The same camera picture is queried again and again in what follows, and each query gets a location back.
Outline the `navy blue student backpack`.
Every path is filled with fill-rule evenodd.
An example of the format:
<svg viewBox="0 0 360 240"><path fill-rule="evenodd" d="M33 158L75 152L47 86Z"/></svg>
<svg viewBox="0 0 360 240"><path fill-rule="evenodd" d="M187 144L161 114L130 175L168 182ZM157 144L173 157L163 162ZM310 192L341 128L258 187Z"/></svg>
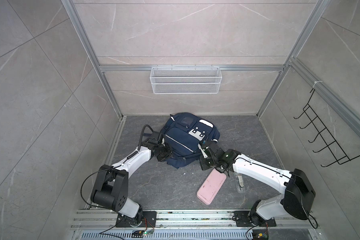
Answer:
<svg viewBox="0 0 360 240"><path fill-rule="evenodd" d="M182 168L199 160L203 155L200 146L207 141L218 142L220 132L211 122L191 113L171 115L160 131L172 148L167 164Z"/></svg>

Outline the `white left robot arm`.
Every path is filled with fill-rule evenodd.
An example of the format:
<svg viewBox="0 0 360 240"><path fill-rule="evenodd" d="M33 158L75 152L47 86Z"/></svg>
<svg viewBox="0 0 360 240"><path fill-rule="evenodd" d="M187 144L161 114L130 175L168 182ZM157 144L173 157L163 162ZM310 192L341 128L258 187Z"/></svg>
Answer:
<svg viewBox="0 0 360 240"><path fill-rule="evenodd" d="M146 140L140 139L138 147L127 157L111 166L100 167L90 200L124 216L131 225L139 224L143 218L143 210L140 204L128 197L129 178L153 157L163 161L171 155L172 149L165 142L163 134L153 132Z"/></svg>

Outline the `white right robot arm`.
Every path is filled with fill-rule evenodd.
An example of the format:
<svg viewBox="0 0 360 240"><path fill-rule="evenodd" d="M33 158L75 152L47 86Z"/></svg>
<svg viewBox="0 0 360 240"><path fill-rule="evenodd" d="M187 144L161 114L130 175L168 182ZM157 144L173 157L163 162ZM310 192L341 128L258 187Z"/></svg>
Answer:
<svg viewBox="0 0 360 240"><path fill-rule="evenodd" d="M239 151L224 151L215 141L199 144L203 170L214 168L221 174L235 172L256 179L279 192L268 200L258 200L249 213L249 220L254 225L284 215L299 220L309 220L310 210L316 196L306 174L299 169L282 170L255 161Z"/></svg>

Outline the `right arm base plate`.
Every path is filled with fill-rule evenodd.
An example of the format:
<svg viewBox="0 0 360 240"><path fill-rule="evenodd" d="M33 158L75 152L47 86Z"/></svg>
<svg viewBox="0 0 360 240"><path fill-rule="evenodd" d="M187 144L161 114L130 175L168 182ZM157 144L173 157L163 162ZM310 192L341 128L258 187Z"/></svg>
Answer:
<svg viewBox="0 0 360 240"><path fill-rule="evenodd" d="M232 220L236 223L237 227L276 227L274 218L264 220L257 213L251 211L234 211Z"/></svg>

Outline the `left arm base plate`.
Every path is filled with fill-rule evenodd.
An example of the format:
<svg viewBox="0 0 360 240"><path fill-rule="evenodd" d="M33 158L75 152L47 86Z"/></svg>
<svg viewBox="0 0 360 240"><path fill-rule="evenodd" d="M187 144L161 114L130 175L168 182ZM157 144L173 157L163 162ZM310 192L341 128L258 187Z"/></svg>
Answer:
<svg viewBox="0 0 360 240"><path fill-rule="evenodd" d="M145 227L156 227L157 212L156 211L142 211L134 218L127 216L118 216L116 222L116 228L145 228Z"/></svg>

